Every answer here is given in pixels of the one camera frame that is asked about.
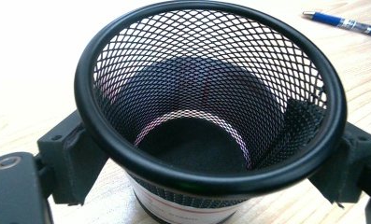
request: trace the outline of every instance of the inner cup bottom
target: inner cup bottom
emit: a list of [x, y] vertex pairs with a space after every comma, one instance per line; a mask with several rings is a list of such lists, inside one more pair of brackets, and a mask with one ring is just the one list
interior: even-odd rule
[[247, 171], [244, 154], [234, 137], [205, 119], [166, 121], [148, 132], [138, 147], [190, 172], [228, 175]]

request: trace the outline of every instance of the table surface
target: table surface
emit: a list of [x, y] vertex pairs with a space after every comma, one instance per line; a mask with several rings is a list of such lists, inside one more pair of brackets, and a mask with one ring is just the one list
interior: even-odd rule
[[[106, 24], [157, 1], [0, 1], [0, 156], [37, 153], [36, 140], [76, 109], [78, 58]], [[306, 20], [318, 10], [371, 24], [371, 0], [228, 1], [255, 8], [303, 33], [329, 58], [347, 94], [348, 121], [371, 133], [371, 36]], [[368, 196], [345, 208], [307, 181], [249, 200], [228, 223], [365, 223]], [[155, 223], [122, 168], [108, 161], [83, 206], [54, 204], [56, 223]]]

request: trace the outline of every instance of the mesh pencil cup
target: mesh pencil cup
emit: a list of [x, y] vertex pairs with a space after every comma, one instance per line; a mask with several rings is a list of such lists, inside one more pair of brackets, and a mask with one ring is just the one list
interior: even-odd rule
[[101, 30], [77, 68], [78, 111], [168, 223], [223, 222], [247, 199], [313, 174], [346, 123], [333, 66], [262, 12], [172, 1]]

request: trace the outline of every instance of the metal mesh basket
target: metal mesh basket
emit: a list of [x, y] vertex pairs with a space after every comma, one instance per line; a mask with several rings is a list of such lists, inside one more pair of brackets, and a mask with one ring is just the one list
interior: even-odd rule
[[[79, 61], [76, 97], [113, 160], [156, 195], [190, 206], [226, 206], [305, 178], [346, 122], [337, 74], [310, 41], [261, 12], [209, 1], [152, 5], [109, 24]], [[232, 138], [225, 153], [240, 153], [238, 170], [225, 173], [229, 161], [206, 165], [212, 172], [188, 169], [153, 153], [178, 140], [170, 133], [191, 134], [181, 130], [195, 119]], [[170, 122], [175, 131], [143, 146]], [[195, 204], [188, 194], [220, 199]]]

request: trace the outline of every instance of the blue pen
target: blue pen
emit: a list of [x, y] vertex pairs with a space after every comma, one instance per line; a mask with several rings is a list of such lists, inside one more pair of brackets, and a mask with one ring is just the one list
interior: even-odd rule
[[364, 33], [366, 35], [371, 35], [371, 25], [322, 14], [320, 12], [305, 11], [303, 14], [305, 17], [312, 19], [313, 21], [319, 21], [333, 26]]

